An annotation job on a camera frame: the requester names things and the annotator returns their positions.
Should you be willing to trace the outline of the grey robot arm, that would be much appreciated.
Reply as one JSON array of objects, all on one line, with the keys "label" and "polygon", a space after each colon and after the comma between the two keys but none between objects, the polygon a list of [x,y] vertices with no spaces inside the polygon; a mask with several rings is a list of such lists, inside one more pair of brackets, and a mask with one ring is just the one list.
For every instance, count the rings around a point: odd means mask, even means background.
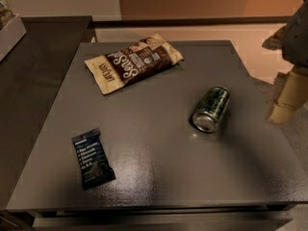
[{"label": "grey robot arm", "polygon": [[262,47],[280,50],[282,59],[293,65],[288,73],[277,74],[267,117],[272,123],[287,123],[308,102],[308,0],[301,0],[288,22]]}]

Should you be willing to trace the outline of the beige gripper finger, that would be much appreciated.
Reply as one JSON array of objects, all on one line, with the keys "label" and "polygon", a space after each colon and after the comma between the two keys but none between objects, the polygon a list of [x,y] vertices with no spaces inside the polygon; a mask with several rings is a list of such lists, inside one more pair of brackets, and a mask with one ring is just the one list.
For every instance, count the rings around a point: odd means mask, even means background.
[{"label": "beige gripper finger", "polygon": [[308,101],[308,68],[295,65],[288,73],[279,72],[274,80],[268,121],[288,122]]},{"label": "beige gripper finger", "polygon": [[273,35],[267,38],[262,47],[268,50],[281,50],[282,49],[282,39],[284,38],[286,27],[283,26],[277,30]]}]

